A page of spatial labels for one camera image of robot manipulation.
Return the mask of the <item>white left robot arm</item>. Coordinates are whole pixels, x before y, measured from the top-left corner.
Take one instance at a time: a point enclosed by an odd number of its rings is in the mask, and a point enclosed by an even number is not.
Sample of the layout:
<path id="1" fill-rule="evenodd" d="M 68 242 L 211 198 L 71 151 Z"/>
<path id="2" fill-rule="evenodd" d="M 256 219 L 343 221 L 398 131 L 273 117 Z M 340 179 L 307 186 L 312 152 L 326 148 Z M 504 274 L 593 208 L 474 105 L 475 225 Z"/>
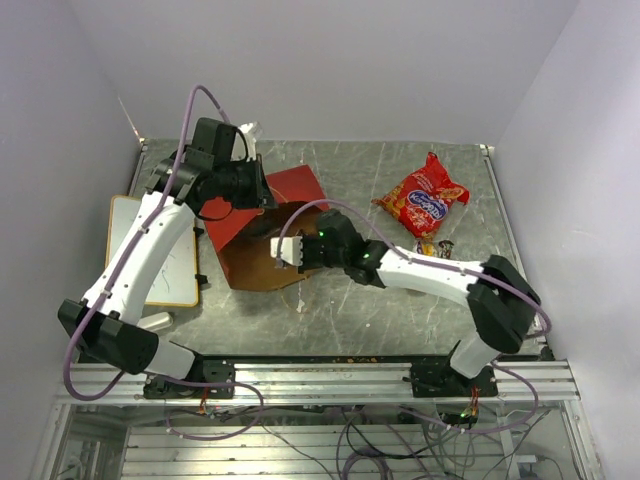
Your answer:
<path id="1" fill-rule="evenodd" d="M 58 318 L 72 348 L 126 373 L 168 376 L 182 397 L 203 387 L 192 350 L 140 327 L 151 287 L 179 238 L 204 205 L 222 199 L 235 210 L 270 209 L 256 139 L 261 127 L 201 118 L 191 142 L 152 171 L 137 215 L 105 271 L 79 301 L 65 300 Z"/>

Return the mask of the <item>yellow snack sachet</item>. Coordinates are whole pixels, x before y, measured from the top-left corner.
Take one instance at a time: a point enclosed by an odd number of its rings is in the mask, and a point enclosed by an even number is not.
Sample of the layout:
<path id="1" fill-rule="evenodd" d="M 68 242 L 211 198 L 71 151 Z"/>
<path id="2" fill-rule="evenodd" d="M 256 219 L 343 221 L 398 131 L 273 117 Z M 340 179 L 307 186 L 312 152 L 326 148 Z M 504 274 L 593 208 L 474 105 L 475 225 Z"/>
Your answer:
<path id="1" fill-rule="evenodd" d="M 421 255 L 438 257 L 439 249 L 438 246 L 432 242 L 428 242 L 425 240 L 417 240 L 415 243 L 414 251 Z"/>

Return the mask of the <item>red paper bag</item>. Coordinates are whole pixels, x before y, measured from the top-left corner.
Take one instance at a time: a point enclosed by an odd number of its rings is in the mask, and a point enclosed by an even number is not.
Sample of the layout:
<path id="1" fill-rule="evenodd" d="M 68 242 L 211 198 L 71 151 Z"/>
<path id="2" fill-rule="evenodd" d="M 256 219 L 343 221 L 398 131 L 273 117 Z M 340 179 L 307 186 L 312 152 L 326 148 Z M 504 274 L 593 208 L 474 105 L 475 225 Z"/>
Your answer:
<path id="1" fill-rule="evenodd" d="M 269 292 L 310 276 L 295 268 L 278 268 L 270 256 L 270 240 L 302 205 L 325 197 L 307 165 L 272 173 L 267 182 L 278 202 L 275 210 L 237 210 L 222 199 L 205 204 L 201 215 L 220 266 L 233 290 Z"/>

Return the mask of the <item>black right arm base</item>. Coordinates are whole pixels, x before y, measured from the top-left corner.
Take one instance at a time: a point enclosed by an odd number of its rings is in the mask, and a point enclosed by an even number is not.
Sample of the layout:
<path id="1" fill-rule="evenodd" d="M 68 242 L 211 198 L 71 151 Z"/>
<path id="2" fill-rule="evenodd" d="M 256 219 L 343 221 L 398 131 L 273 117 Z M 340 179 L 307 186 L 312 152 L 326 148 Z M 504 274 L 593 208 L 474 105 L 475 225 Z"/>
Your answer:
<path id="1" fill-rule="evenodd" d="M 492 367 L 484 366 L 472 379 L 458 374 L 449 366 L 435 362 L 413 364 L 402 380 L 408 383 L 415 398 L 496 397 L 497 383 Z"/>

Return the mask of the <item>red cookie snack packet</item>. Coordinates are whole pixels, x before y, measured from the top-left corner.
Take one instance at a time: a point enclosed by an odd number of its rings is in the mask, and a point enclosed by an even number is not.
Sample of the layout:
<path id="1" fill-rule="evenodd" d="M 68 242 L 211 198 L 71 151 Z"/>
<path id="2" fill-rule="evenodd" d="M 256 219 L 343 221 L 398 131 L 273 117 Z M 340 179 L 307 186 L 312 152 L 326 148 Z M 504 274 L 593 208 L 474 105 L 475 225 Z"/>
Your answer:
<path id="1" fill-rule="evenodd" d="M 371 200 L 403 225 L 416 239 L 431 241 L 452 206 L 467 205 L 470 191 L 454 182 L 439 157 L 429 152 L 425 164 L 390 192 Z"/>

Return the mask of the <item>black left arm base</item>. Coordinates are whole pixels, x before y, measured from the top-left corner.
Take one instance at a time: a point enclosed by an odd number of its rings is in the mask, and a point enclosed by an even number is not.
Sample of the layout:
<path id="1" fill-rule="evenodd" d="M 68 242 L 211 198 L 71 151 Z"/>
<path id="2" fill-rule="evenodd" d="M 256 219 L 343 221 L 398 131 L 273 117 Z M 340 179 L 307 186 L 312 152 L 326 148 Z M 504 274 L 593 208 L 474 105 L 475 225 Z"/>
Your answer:
<path id="1" fill-rule="evenodd" d="M 185 380 L 178 382 L 162 376 L 149 376 L 143 388 L 148 400 L 182 400 L 203 398 L 231 399 L 236 379 L 234 366 L 226 360 L 197 361 Z"/>

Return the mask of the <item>purple candy packet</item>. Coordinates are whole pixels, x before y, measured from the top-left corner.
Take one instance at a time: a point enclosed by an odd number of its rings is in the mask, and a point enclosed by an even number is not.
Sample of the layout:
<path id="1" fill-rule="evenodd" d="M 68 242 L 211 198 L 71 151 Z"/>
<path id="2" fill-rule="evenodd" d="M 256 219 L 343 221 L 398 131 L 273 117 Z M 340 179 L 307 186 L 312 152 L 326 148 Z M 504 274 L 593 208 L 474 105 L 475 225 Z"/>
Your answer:
<path id="1" fill-rule="evenodd" d="M 455 244 L 451 240 L 438 242 L 438 255 L 440 258 L 450 259 Z"/>

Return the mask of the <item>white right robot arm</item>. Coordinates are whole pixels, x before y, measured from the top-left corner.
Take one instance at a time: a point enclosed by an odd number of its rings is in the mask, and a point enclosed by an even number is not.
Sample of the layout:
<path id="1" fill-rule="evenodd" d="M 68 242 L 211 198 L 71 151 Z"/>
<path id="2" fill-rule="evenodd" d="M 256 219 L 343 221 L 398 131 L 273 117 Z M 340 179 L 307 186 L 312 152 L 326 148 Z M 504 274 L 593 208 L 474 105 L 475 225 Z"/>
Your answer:
<path id="1" fill-rule="evenodd" d="M 418 254 L 363 238 L 335 209 L 317 217 L 316 229 L 301 236 L 299 271 L 337 268 L 361 285 L 413 290 L 469 309 L 474 331 L 454 347 L 440 373 L 448 393 L 465 394 L 486 364 L 520 351 L 540 299 L 505 257 L 457 262 Z"/>

